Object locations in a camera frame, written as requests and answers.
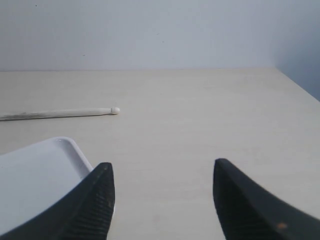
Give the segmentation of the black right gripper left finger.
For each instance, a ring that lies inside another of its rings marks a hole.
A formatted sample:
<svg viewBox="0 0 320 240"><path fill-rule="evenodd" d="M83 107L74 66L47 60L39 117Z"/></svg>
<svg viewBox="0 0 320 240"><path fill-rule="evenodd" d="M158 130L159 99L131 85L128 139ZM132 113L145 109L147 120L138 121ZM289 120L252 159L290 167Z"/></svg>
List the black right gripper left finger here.
<svg viewBox="0 0 320 240"><path fill-rule="evenodd" d="M72 191L2 240L105 240L115 207L113 166L100 163Z"/></svg>

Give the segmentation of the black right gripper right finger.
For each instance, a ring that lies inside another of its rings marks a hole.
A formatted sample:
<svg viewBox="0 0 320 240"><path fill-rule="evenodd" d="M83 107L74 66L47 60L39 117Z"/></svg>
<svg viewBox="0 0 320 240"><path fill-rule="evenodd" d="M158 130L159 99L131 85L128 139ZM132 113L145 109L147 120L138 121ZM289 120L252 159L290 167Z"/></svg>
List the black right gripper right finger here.
<svg viewBox="0 0 320 240"><path fill-rule="evenodd" d="M227 240L318 240L319 219L276 197L228 159L214 162L212 195Z"/></svg>

